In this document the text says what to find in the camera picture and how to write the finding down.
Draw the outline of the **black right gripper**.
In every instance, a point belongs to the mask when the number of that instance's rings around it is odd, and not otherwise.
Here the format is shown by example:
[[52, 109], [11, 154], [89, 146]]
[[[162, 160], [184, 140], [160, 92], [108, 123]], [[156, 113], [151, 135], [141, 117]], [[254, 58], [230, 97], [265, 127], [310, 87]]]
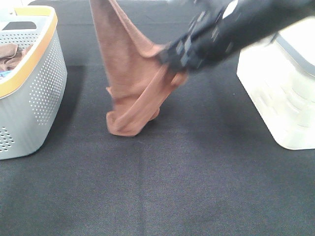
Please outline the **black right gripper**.
[[239, 31], [241, 0], [231, 0], [217, 12], [208, 0], [196, 0], [194, 5], [200, 12], [191, 20], [188, 31], [158, 54], [160, 63], [174, 72], [217, 64], [243, 48]]

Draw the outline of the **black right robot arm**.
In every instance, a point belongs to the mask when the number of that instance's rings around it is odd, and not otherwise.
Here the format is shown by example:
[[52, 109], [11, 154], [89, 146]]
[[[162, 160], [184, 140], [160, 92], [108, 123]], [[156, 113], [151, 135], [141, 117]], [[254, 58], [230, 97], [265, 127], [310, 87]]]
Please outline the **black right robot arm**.
[[315, 13], [313, 0], [232, 0], [214, 13], [208, 0], [189, 29], [163, 49], [158, 58], [174, 72], [215, 65]]

